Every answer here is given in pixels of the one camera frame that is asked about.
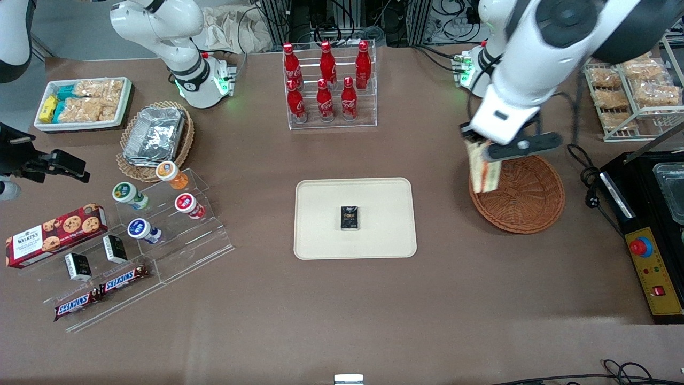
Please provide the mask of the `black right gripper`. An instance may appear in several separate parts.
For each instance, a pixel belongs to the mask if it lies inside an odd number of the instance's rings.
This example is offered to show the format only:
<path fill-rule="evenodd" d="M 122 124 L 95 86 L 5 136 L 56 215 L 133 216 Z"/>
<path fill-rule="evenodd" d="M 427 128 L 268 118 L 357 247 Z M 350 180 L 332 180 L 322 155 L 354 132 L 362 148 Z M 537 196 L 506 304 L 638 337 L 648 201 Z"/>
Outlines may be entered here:
<path fill-rule="evenodd" d="M 24 178 L 44 183 L 47 175 L 63 175 L 88 183 L 90 173 L 86 162 L 63 150 L 53 150 L 50 165 L 44 159 L 46 153 L 37 151 L 33 145 L 34 135 L 1 124 L 1 175 Z"/>

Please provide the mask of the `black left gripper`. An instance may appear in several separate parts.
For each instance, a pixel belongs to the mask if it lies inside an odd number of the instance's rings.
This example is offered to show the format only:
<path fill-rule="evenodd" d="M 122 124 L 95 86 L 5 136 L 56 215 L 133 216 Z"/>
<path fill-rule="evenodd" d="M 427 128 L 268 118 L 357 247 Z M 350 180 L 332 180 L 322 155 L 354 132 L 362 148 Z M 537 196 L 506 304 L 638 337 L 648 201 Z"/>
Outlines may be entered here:
<path fill-rule="evenodd" d="M 477 134 L 470 124 L 460 124 L 460 134 L 465 144 L 482 144 L 485 138 Z M 518 132 L 509 144 L 489 144 L 483 150 L 484 160 L 491 163 L 499 161 L 515 160 L 528 156 L 534 156 L 557 149 L 562 144 L 562 137 L 555 132 L 542 133 L 529 136 L 524 132 Z"/>

